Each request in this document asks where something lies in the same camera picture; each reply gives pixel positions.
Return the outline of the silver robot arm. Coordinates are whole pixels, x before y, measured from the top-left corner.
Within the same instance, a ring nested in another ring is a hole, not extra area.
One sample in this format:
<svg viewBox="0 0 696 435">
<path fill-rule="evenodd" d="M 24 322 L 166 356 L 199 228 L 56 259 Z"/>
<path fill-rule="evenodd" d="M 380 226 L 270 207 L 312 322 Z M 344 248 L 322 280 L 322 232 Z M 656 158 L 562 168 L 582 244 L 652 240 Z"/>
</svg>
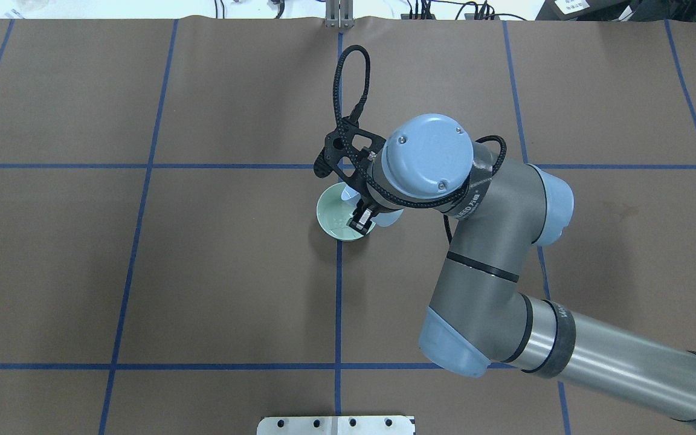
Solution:
<svg viewBox="0 0 696 435">
<path fill-rule="evenodd" d="M 350 226 L 433 209 L 457 221 L 418 346 L 437 366 L 478 378 L 492 363 L 594 390 L 696 429 L 696 352 L 676 350 L 518 289 L 531 248 L 569 225 L 571 187 L 506 159 L 498 135 L 472 140 L 458 121 L 420 115 L 389 137 L 341 120 L 359 193 Z"/>
</svg>

